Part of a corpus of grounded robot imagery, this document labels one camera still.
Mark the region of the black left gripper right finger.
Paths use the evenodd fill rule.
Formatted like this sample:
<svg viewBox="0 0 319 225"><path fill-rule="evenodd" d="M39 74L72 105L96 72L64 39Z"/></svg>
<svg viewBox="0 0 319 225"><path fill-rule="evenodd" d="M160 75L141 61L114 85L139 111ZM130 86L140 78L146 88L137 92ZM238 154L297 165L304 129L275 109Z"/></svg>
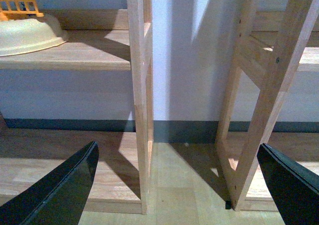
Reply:
<svg viewBox="0 0 319 225"><path fill-rule="evenodd" d="M268 144L257 158L267 188L287 225L319 223L319 176Z"/></svg>

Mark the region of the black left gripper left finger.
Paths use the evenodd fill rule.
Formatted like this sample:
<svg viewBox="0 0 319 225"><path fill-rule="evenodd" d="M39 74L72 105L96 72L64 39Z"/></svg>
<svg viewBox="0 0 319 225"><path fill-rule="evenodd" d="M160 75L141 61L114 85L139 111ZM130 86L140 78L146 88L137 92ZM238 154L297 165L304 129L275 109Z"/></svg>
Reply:
<svg viewBox="0 0 319 225"><path fill-rule="evenodd" d="M2 225L76 225L90 194L99 159L90 142L0 208Z"/></svg>

